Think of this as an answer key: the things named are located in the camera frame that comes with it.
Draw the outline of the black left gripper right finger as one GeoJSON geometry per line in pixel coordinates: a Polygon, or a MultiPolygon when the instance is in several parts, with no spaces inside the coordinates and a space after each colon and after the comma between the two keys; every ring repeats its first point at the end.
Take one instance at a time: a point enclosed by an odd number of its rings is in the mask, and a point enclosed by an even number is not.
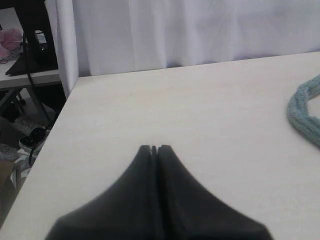
{"type": "Polygon", "coordinates": [[[157,180],[168,240],[271,240],[269,230],[203,187],[169,145],[157,153],[157,180]]]}

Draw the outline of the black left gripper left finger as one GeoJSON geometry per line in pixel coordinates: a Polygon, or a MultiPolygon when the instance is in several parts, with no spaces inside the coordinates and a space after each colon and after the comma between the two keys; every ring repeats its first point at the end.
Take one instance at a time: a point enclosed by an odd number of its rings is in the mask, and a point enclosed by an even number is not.
{"type": "Polygon", "coordinates": [[[158,240],[160,204],[156,148],[139,147],[121,177],[105,192],[60,217],[48,240],[158,240]]]}

